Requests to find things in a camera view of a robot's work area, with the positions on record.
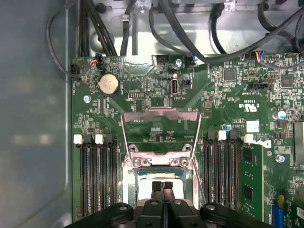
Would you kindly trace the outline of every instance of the black cable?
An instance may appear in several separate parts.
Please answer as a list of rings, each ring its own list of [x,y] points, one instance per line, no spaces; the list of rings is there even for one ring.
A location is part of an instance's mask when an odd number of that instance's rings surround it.
[[[151,30],[152,35],[160,44],[164,45],[166,48],[169,48],[183,56],[191,57],[191,53],[182,51],[179,48],[176,48],[175,46],[169,44],[166,40],[164,40],[163,38],[160,37],[160,35],[157,34],[157,32],[155,31],[155,28],[154,28],[154,16],[153,16],[152,8],[149,10],[149,24],[150,24],[150,30]]]
[[[56,18],[56,16],[58,16],[61,12],[71,8],[72,6],[75,5],[75,2],[72,2],[72,3],[66,3],[60,10],[58,10],[52,17],[50,17],[48,20],[47,20],[47,28],[46,28],[46,37],[47,37],[47,47],[49,49],[49,52],[55,62],[55,64],[58,66],[58,68],[64,73],[66,74],[67,76],[69,76],[72,80],[80,80],[80,78],[82,76],[84,76],[88,70],[91,68],[91,65],[87,66],[81,74],[78,74],[78,75],[74,75],[72,73],[69,73],[68,71],[66,71],[66,69],[60,64],[56,54],[55,54],[55,51],[54,51],[54,48],[53,48],[53,45],[52,45],[52,40],[51,40],[51,25],[54,21],[54,19]]]
[[[90,56],[90,48],[89,48],[89,27],[88,27],[88,14],[83,4],[83,21],[82,21],[82,36],[83,36],[83,53],[84,57]]]
[[[130,0],[127,8],[125,9],[125,12],[124,12],[125,15],[131,14],[131,10],[133,9],[136,1],[137,0]],[[123,23],[123,41],[122,41],[122,45],[120,48],[120,56],[127,55],[129,35],[130,35],[130,23],[128,21],[124,21],[124,23]]]
[[[92,16],[92,12],[88,11],[87,10],[87,13],[91,19],[91,22],[95,28],[95,31],[97,33],[97,36],[98,36],[98,40],[99,42],[101,43],[101,46],[103,46],[103,50],[104,50],[104,53],[106,56],[112,56],[110,50],[109,50],[109,47],[108,47],[108,44],[105,40],[105,37],[103,36],[102,32],[101,32],[101,29],[99,28],[98,26],[98,23],[97,21],[95,20],[95,18]]]
[[[210,19],[211,19],[211,36],[214,42],[214,45],[218,49],[218,51],[221,54],[227,54],[227,52],[224,50],[224,48],[221,46],[219,42],[219,38],[217,35],[217,21],[218,18],[222,15],[222,11],[224,10],[224,4],[215,4],[212,8],[212,11],[210,13]]]
[[[294,33],[294,38],[295,38],[295,44],[296,44],[296,48],[298,49],[298,51],[304,56],[304,49],[300,46],[299,44],[299,33],[300,33],[300,27],[301,24],[303,22],[303,14],[300,16],[298,22],[296,23],[296,27],[295,27],[295,33]]]
[[[274,31],[277,27],[275,25],[273,25],[267,18],[266,15],[264,13],[265,11],[265,4],[268,0],[263,0],[263,2],[261,4],[259,4],[258,6],[258,10],[257,10],[257,18],[261,24],[261,26],[266,29],[268,32],[272,32]],[[295,38],[293,35],[291,35],[289,32],[282,30],[278,33],[279,36],[287,39],[291,46],[293,47],[293,51],[296,52],[297,48],[296,48],[296,44],[295,44]]]
[[[180,41],[183,43],[183,45],[186,46],[187,49],[191,51],[193,55],[195,55],[198,59],[200,59],[202,62],[205,63],[221,63],[225,61],[229,61],[231,59],[237,58],[240,55],[243,55],[245,53],[248,53],[252,50],[257,49],[258,47],[264,45],[268,41],[270,41],[274,36],[276,36],[280,31],[285,29],[291,22],[293,22],[297,17],[299,17],[301,14],[304,13],[304,7],[300,8],[296,13],[294,13],[292,16],[290,16],[286,21],[284,21],[279,27],[277,27],[274,31],[270,32],[269,35],[263,37],[259,41],[251,44],[250,46],[236,51],[231,54],[227,54],[224,56],[219,57],[204,57],[200,51],[197,50],[197,48],[194,46],[192,41],[189,39],[187,34],[185,33],[184,29],[181,27],[180,23],[177,21],[172,9],[170,8],[168,0],[161,0],[160,1],[161,9],[164,12],[168,22],[170,23],[174,33],[176,36],[180,39]]]
[[[83,13],[84,13],[83,0],[79,1],[79,26],[78,26],[78,56],[83,57]]]
[[[115,50],[114,44],[112,42],[112,39],[110,37],[109,31],[106,29],[105,24],[101,20],[98,11],[96,10],[95,4],[93,3],[93,0],[85,0],[86,10],[89,14],[89,17],[94,18],[97,24],[99,25],[99,28],[101,30],[101,33],[104,35],[104,38],[106,40],[106,43],[109,47],[110,52],[112,53],[112,56],[117,56],[117,52]]]

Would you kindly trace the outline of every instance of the chip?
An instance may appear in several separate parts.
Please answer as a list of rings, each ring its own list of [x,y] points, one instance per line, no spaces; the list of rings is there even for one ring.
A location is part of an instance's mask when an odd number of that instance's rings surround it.
[[[243,147],[242,159],[247,162],[252,162],[252,151],[249,148]]]
[[[212,102],[211,101],[205,101],[205,108],[212,108]]]
[[[211,111],[205,111],[203,112],[203,116],[206,118],[211,118],[212,117],[212,112]]]
[[[243,193],[247,199],[249,199],[249,200],[253,199],[253,190],[250,187],[248,187],[247,185],[244,185]]]
[[[224,70],[224,81],[235,81],[236,71],[235,69],[225,69]]]
[[[161,136],[159,134],[155,135],[155,141],[160,142],[161,141]]]
[[[282,76],[281,77],[281,87],[288,88],[293,87],[294,79],[292,76]]]

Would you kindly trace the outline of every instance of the capacitor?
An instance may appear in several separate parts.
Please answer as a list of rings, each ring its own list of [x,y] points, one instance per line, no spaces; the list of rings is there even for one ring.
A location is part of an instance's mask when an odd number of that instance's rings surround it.
[[[232,130],[232,126],[230,124],[223,124],[222,130],[224,130],[226,132],[230,132]]]
[[[275,111],[273,114],[272,114],[272,117],[275,119],[275,120],[284,120],[286,119],[286,112],[281,110],[281,111]]]

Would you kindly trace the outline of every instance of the metal bracket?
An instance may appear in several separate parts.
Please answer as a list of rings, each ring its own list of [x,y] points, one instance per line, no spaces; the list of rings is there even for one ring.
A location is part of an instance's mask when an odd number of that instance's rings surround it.
[[[226,12],[236,11],[236,0],[233,0],[231,2],[225,2],[224,11],[226,11]]]
[[[120,20],[121,21],[127,21],[127,22],[130,23],[130,19],[131,19],[131,17],[128,14],[122,14],[122,15],[120,15]]]
[[[193,159],[196,144],[198,141],[198,136],[200,132],[200,124],[201,124],[201,115],[198,112],[179,112],[175,108],[150,108],[144,111],[143,113],[123,113],[121,115],[121,124],[123,129],[123,138],[125,143],[125,150],[127,156],[131,159],[132,154],[129,150],[128,138],[126,135],[125,123],[132,121],[150,121],[158,116],[166,116],[169,120],[189,120],[198,123],[194,139],[192,142],[192,150],[189,154],[189,158]]]
[[[133,9],[134,14],[148,14],[149,10],[152,7],[151,0],[138,0]]]

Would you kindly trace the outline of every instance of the blue expansion slot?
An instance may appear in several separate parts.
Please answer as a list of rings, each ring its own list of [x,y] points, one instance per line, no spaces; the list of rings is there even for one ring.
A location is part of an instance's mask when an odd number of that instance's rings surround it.
[[[283,223],[284,213],[279,205],[272,206],[272,225],[276,228],[284,228]]]

